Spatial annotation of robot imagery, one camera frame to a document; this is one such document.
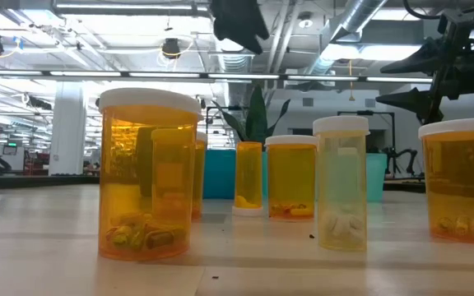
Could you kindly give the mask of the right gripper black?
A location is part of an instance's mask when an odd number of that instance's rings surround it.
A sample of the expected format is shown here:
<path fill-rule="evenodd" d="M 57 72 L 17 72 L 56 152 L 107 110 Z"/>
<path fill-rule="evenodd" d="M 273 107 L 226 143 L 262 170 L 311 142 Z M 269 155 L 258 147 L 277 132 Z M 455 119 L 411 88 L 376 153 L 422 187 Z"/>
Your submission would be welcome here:
<path fill-rule="evenodd" d="M 443 120 L 442 98 L 456 100 L 474 93 L 474 12 L 448 9 L 439 26 L 445 29 L 442 39 L 427 39 L 410 56 L 380 69 L 383 74 L 434 72 L 430 90 L 413 88 L 376 98 L 378 103 L 414 113 L 420 123 Z"/>

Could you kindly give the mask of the white ball tiny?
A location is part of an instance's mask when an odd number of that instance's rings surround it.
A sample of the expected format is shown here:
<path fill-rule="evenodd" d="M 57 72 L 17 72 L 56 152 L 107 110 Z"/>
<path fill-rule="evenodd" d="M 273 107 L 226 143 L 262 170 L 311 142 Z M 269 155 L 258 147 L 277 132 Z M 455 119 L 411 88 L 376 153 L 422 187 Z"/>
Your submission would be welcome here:
<path fill-rule="evenodd" d="M 369 121 L 333 116 L 313 122 L 318 140 L 318 245 L 338 251 L 367 248 L 366 137 Z"/>

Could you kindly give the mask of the large amber pill bottle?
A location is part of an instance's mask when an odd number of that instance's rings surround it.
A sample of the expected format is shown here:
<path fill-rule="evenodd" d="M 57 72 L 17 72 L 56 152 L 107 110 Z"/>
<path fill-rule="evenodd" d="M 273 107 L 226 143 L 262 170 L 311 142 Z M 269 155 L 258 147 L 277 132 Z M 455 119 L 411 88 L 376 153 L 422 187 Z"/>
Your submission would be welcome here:
<path fill-rule="evenodd" d="M 168 90 L 118 88 L 100 95 L 99 110 L 99 254 L 148 261 L 186 252 L 200 104 Z"/>
<path fill-rule="evenodd" d="M 194 164 L 194 180 L 193 180 L 193 209 L 192 219 L 197 220 L 202 217 L 202 200 L 203 200 L 203 179 L 207 148 L 207 134 L 203 132 L 197 133 L 195 146 L 195 164 Z"/>

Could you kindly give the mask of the white ball large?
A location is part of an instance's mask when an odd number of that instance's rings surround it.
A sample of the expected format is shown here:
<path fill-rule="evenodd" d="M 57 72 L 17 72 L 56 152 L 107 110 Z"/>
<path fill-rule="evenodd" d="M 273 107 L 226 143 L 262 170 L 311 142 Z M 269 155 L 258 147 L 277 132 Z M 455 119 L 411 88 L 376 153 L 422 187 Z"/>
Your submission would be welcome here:
<path fill-rule="evenodd" d="M 289 221 L 313 219 L 317 138 L 270 136 L 265 145 L 269 217 Z"/>

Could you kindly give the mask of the mint green plastic bin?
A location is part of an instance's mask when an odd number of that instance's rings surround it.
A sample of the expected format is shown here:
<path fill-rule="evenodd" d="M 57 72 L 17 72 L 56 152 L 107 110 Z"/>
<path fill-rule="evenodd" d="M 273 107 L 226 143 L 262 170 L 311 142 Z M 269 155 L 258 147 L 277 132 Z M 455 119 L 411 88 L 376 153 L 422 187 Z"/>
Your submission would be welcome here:
<path fill-rule="evenodd" d="M 382 201 L 386 168 L 387 156 L 385 154 L 369 153 L 366 155 L 367 202 Z"/>

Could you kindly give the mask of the dark blue plastic bin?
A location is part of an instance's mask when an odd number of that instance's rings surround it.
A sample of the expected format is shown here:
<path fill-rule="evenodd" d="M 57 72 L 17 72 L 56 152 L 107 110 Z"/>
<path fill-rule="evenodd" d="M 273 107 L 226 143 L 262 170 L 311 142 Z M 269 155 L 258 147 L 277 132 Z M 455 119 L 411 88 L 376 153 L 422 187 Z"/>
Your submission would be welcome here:
<path fill-rule="evenodd" d="M 235 197 L 235 150 L 207 150 L 205 158 L 203 198 Z M 263 204 L 267 200 L 267 152 L 263 152 Z"/>

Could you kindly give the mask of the black ceiling device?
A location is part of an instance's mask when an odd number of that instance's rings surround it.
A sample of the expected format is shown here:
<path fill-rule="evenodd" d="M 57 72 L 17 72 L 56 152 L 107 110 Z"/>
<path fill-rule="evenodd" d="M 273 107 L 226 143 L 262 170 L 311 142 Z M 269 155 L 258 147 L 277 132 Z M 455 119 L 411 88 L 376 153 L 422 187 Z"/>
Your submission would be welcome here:
<path fill-rule="evenodd" d="M 165 39 L 164 43 L 161 45 L 161 52 L 162 55 L 169 60 L 179 58 L 179 40 L 176 38 Z"/>

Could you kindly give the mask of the long ceiling light strip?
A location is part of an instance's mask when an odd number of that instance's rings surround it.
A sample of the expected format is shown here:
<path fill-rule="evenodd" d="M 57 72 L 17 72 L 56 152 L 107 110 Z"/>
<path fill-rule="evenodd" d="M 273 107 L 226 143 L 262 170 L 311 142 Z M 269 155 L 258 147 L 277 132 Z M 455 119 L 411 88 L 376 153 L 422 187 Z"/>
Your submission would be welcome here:
<path fill-rule="evenodd" d="M 115 72 L 115 71 L 47 71 L 47 70 L 16 70 L 0 69 L 0 76 L 27 77 L 35 79 L 67 79 L 76 80 L 120 80 L 120 79 L 147 79 L 147 80 L 223 80 L 223 81 L 318 81 L 318 82 L 373 82 L 373 83 L 412 83 L 430 84 L 431 78 L 423 77 L 395 77 L 395 76 L 314 76 L 314 75 L 287 75 L 287 74 L 253 74 L 253 73 L 210 73 L 210 72 Z"/>

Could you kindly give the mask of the green plant in white pot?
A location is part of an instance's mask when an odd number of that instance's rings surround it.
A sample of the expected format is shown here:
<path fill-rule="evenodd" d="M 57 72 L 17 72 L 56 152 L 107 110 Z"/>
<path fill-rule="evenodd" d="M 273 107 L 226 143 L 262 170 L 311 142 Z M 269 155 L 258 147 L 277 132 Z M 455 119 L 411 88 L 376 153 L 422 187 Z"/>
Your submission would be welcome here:
<path fill-rule="evenodd" d="M 286 114 L 289 106 L 290 99 L 283 103 L 278 118 L 269 126 L 263 89 L 260 85 L 255 85 L 250 95 L 249 106 L 246 110 L 246 119 L 243 123 L 237 123 L 236 129 L 239 132 L 240 140 L 261 142 L 264 144 L 266 139 L 273 135 L 278 122 Z"/>

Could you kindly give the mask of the white pillar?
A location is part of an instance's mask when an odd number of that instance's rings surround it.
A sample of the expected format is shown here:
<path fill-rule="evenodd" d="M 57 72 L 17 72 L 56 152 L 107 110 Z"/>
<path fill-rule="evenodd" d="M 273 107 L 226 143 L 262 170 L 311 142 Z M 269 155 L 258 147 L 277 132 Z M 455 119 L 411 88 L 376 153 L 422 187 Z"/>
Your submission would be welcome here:
<path fill-rule="evenodd" d="M 87 102 L 82 82 L 56 83 L 49 175 L 82 173 Z"/>

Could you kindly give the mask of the silver ceiling duct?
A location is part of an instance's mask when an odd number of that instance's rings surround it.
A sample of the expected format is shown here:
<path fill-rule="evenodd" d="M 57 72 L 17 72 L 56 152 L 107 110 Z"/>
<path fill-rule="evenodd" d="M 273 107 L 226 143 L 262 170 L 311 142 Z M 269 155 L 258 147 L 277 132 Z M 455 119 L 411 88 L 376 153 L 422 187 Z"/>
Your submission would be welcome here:
<path fill-rule="evenodd" d="M 325 75 L 338 60 L 333 57 L 336 42 L 347 37 L 359 42 L 362 30 L 388 0 L 348 0 L 343 13 L 327 20 L 320 31 L 316 59 L 305 70 L 306 75 Z"/>

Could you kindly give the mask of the black background stand frame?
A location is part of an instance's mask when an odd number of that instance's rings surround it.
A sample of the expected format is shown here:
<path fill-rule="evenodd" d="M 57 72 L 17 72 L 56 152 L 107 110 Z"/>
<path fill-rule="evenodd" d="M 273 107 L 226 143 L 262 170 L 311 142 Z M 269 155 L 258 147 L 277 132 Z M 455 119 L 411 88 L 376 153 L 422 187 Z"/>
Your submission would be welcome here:
<path fill-rule="evenodd" d="M 203 131 L 207 135 L 207 144 L 210 149 L 234 149 L 240 140 L 236 129 L 240 123 L 235 111 L 237 107 L 224 107 L 218 104 L 208 106 L 205 110 Z"/>

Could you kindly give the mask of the black aluminium table frame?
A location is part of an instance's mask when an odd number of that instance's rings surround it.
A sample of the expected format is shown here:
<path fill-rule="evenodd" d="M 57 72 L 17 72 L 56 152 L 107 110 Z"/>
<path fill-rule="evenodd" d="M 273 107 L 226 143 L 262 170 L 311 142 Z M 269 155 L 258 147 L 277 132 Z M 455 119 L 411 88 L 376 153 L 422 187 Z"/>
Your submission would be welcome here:
<path fill-rule="evenodd" d="M 100 179 L 91 176 L 0 176 L 0 189 L 98 184 Z M 423 182 L 406 179 L 389 179 L 383 183 L 384 191 L 425 193 Z"/>

